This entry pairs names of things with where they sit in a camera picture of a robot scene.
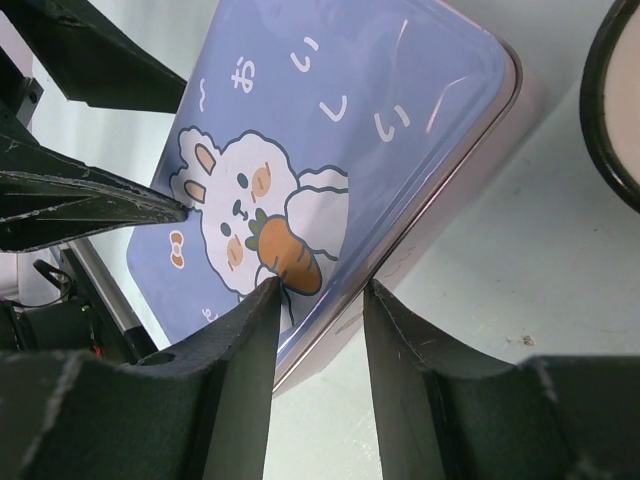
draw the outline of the rabbit illustration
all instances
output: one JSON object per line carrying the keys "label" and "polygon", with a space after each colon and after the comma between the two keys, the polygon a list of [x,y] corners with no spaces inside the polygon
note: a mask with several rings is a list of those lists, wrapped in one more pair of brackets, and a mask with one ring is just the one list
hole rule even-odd
{"label": "rabbit illustration", "polygon": [[248,131],[218,149],[197,127],[179,135],[186,164],[174,197],[202,213],[207,257],[242,300],[264,279],[284,287],[281,330],[300,322],[330,278],[344,242],[347,175],[335,167],[296,174],[284,149]]}

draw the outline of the white table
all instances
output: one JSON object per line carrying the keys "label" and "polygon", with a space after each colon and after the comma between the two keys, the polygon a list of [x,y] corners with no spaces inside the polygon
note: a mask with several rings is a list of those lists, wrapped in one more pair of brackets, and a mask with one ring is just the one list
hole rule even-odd
{"label": "white table", "polygon": [[[450,0],[500,35],[549,89],[543,123],[450,225],[397,295],[473,347],[532,354],[640,352],[640,217],[606,186],[583,144],[582,67],[611,0]],[[143,48],[188,77],[215,1],[94,0]],[[172,117],[67,103],[44,70],[33,121],[46,146],[148,185]],[[166,337],[129,275],[130,230],[93,239],[160,347]],[[527,346],[529,335],[535,345]],[[267,479],[380,478],[362,335],[322,374],[276,399]]]}

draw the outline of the rabbit eye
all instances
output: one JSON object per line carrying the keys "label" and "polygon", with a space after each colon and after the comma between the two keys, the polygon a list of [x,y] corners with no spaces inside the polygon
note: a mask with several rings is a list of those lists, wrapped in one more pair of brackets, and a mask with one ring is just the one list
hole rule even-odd
{"label": "rabbit eye", "polygon": [[249,186],[249,180],[247,180],[247,177],[244,173],[238,174],[238,185],[240,185],[242,188],[247,188]]}
{"label": "rabbit eye", "polygon": [[225,237],[231,236],[231,227],[228,223],[223,223],[222,225],[220,225],[220,231]]}

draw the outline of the round mirror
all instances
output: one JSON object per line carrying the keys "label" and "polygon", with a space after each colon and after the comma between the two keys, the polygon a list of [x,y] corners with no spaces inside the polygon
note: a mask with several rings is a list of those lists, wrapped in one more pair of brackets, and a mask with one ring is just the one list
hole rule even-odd
{"label": "round mirror", "polygon": [[640,212],[640,0],[617,0],[591,45],[580,121],[607,183]]}

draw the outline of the carrot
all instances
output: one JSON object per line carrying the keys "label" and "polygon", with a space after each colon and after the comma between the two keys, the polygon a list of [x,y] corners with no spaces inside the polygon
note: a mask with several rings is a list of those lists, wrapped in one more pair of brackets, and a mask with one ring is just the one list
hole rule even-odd
{"label": "carrot", "polygon": [[266,220],[259,232],[257,250],[260,262],[277,273],[286,288],[302,295],[320,291],[320,266],[306,243],[289,230],[283,216]]}

